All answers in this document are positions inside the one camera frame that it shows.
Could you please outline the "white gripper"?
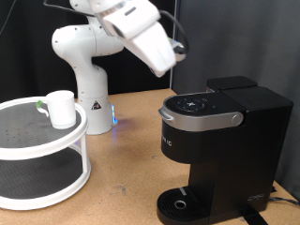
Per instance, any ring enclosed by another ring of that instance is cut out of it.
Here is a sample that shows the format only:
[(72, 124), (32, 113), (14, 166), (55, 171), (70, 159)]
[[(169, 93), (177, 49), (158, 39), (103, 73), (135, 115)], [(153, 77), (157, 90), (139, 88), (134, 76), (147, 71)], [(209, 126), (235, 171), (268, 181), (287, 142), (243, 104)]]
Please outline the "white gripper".
[(159, 78), (176, 64), (173, 47), (159, 22), (155, 22), (138, 36), (124, 40), (123, 44)]

